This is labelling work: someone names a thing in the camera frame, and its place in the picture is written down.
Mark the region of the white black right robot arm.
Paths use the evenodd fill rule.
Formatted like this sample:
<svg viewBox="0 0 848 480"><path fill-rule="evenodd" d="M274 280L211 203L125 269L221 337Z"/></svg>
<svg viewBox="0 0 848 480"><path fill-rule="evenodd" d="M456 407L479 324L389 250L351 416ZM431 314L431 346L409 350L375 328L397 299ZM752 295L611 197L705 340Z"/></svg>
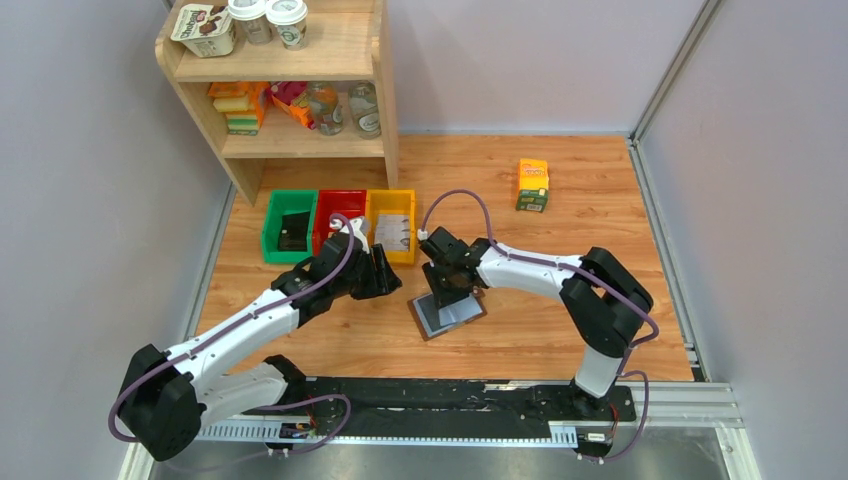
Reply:
<svg viewBox="0 0 848 480"><path fill-rule="evenodd" d="M506 288L560 301L586 348L570 392L573 410L592 419L611 402L613 386L634 337L647 321L653 299L608 250L555 256L508 247L488 238L472 244L445 228L418 231L422 267L430 291L411 302L425 339L484 313L485 289Z"/></svg>

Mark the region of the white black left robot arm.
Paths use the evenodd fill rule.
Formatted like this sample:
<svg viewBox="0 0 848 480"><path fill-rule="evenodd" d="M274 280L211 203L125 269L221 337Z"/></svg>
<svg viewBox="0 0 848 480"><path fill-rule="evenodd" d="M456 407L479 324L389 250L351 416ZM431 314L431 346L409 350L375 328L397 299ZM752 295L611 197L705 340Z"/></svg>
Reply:
<svg viewBox="0 0 848 480"><path fill-rule="evenodd" d="M282 273L248 306L204 334L159 350L148 344L131 357L110 409L117 439L141 444L156 461L170 460L201 429L244 411L273 406L285 415L306 399L291 363L275 358L242 374L230 369L260 347L330 310L341 297L367 300L402 285L384 248L337 233Z"/></svg>

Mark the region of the brown leather card holder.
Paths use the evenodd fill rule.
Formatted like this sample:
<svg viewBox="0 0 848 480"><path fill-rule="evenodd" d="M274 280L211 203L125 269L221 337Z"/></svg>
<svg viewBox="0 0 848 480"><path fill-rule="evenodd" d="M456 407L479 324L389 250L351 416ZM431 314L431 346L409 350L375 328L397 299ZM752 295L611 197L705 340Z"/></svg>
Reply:
<svg viewBox="0 0 848 480"><path fill-rule="evenodd" d="M412 318L424 341L430 341L486 315L481 299L473 294L439 307L430 293L408 302Z"/></svg>

